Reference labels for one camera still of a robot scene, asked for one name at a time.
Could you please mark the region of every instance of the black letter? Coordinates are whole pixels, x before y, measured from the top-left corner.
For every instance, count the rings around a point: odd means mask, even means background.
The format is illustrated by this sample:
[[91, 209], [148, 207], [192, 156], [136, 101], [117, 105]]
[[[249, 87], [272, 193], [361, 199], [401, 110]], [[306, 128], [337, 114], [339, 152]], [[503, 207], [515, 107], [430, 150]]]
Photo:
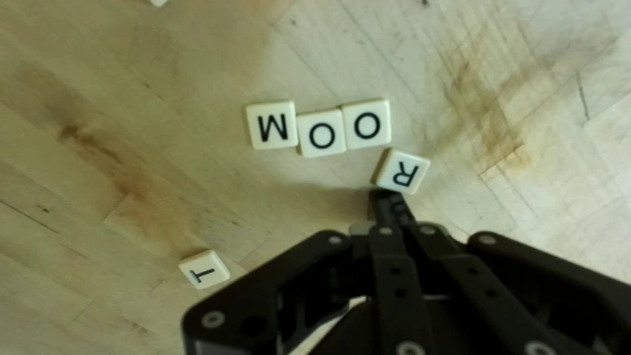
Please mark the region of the black letter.
[[280, 138], [288, 138], [288, 124], [284, 120], [284, 114], [280, 114], [280, 124], [276, 122], [276, 116], [270, 114], [267, 126], [263, 126], [263, 116], [259, 116], [259, 130], [263, 142], [268, 142], [272, 126], [278, 130]]
[[[330, 130], [330, 134], [332, 134], [330, 142], [326, 142], [326, 144], [318, 144], [318, 142], [316, 142], [316, 130], [318, 130], [318, 128], [328, 128], [328, 130]], [[312, 126], [312, 130], [310, 130], [310, 140], [312, 140], [312, 144], [314, 144], [318, 150], [326, 150], [326, 148], [334, 146], [334, 142], [336, 142], [336, 130], [334, 130], [334, 126], [320, 122], [320, 124]]]
[[[373, 120], [375, 120], [375, 130], [373, 130], [371, 134], [363, 134], [363, 132], [359, 130], [361, 118], [373, 118]], [[373, 114], [373, 112], [363, 112], [363, 114], [357, 116], [357, 120], [355, 120], [355, 134], [357, 134], [359, 138], [371, 140], [371, 138], [375, 138], [375, 136], [379, 134], [379, 130], [381, 130], [381, 120], [379, 120], [377, 114]]]
[[414, 170], [410, 174], [407, 174], [407, 168], [403, 166], [403, 162], [399, 162], [399, 174], [395, 174], [393, 181], [397, 185], [405, 185], [405, 187], [410, 187], [414, 176], [418, 174], [418, 166], [414, 166]]
[[213, 274], [213, 272], [215, 272], [215, 268], [203, 270], [203, 272], [199, 272], [199, 274], [192, 270], [192, 274], [194, 274], [194, 278], [196, 278], [197, 282], [201, 282], [201, 276], [207, 276], [207, 274]]

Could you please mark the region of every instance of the wood grain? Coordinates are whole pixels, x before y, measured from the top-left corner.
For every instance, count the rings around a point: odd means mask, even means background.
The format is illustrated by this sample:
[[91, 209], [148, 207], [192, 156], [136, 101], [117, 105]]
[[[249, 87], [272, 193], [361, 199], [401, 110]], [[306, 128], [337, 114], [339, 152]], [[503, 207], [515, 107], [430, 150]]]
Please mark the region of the wood grain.
[[241, 276], [365, 219], [379, 148], [255, 152], [245, 105], [393, 105], [408, 203], [631, 282], [625, 0], [6, 0], [0, 353], [182, 353], [217, 249]]

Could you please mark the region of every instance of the dark stain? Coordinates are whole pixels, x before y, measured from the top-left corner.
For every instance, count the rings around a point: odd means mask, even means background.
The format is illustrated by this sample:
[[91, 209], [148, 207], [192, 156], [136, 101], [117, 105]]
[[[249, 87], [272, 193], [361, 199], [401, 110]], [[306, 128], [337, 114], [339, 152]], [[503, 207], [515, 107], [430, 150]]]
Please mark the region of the dark stain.
[[101, 142], [97, 136], [83, 132], [79, 124], [63, 126], [57, 138], [59, 142], [75, 142], [85, 152], [107, 158], [111, 164], [123, 166], [123, 160], [115, 150], [107, 148], [105, 142]]
[[0, 101], [34, 126], [69, 124], [83, 118], [87, 103], [71, 87], [50, 71], [24, 63], [6, 61], [0, 81]]
[[132, 197], [138, 203], [144, 203], [148, 197], [150, 181], [144, 178], [123, 176], [115, 179], [115, 187], [121, 195]]
[[50, 207], [44, 207], [44, 205], [36, 205], [40, 211], [44, 211], [44, 213], [52, 213], [52, 209]]
[[448, 124], [428, 144], [428, 154], [464, 146], [462, 142], [468, 140], [472, 150], [462, 154], [474, 154], [476, 168], [483, 172], [521, 146], [499, 99], [515, 95], [527, 83], [527, 75], [513, 75], [495, 93], [483, 83], [472, 57], [462, 57], [454, 67], [444, 87], [450, 103], [444, 116]]

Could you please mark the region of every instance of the wooden floor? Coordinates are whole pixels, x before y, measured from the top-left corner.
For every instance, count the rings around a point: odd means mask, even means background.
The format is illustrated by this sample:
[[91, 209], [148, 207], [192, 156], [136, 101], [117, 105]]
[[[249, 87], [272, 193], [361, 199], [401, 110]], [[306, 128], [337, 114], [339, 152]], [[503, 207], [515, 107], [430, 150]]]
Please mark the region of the wooden floor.
[[182, 353], [180, 258], [365, 219], [381, 150], [255, 152], [245, 105], [385, 97], [422, 219], [631, 282], [627, 0], [0, 2], [0, 353]]

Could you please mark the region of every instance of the screw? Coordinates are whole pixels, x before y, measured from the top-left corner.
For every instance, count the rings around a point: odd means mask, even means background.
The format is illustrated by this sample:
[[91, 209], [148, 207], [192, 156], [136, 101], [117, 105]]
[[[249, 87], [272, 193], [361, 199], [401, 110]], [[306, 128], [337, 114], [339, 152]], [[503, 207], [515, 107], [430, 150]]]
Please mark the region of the screw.
[[543, 343], [543, 341], [529, 341], [525, 347], [525, 353], [527, 355], [556, 355], [556, 351], [548, 343]]
[[426, 351], [414, 341], [403, 341], [397, 347], [397, 355], [426, 355]]
[[201, 318], [201, 325], [205, 329], [217, 329], [225, 323], [225, 314], [223, 312], [209, 312]]
[[422, 225], [422, 227], [420, 227], [420, 233], [424, 233], [424, 235], [436, 235], [436, 229], [434, 229], [432, 225]]
[[391, 227], [381, 227], [379, 235], [393, 235], [393, 229]]
[[341, 245], [341, 237], [334, 235], [334, 237], [330, 237], [330, 243], [332, 245]]
[[479, 243], [483, 243], [483, 245], [497, 245], [497, 239], [491, 237], [491, 235], [483, 235], [483, 237], [479, 237]]

